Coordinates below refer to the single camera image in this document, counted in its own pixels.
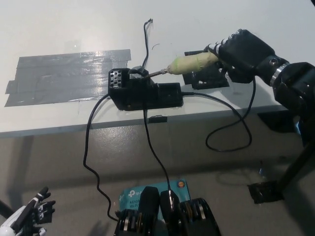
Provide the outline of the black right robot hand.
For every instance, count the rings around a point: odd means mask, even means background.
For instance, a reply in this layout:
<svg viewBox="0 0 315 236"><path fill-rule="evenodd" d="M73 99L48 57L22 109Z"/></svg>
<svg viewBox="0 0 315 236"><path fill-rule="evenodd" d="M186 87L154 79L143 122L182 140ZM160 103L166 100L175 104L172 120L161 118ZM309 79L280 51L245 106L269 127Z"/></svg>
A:
<svg viewBox="0 0 315 236"><path fill-rule="evenodd" d="M209 44L204 49L218 57L222 74L235 83L251 83L256 76L270 84L276 70L287 60L277 56L273 48L246 29Z"/></svg>

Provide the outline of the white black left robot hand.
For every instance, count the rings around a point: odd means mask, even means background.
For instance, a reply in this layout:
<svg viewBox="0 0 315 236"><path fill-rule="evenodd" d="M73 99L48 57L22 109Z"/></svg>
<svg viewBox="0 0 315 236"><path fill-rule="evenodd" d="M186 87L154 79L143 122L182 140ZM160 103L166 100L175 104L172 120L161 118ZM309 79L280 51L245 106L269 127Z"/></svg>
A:
<svg viewBox="0 0 315 236"><path fill-rule="evenodd" d="M0 226L2 236L44 236L47 229L43 224L52 222L55 201L45 201L51 196L45 186L27 205L12 213Z"/></svg>

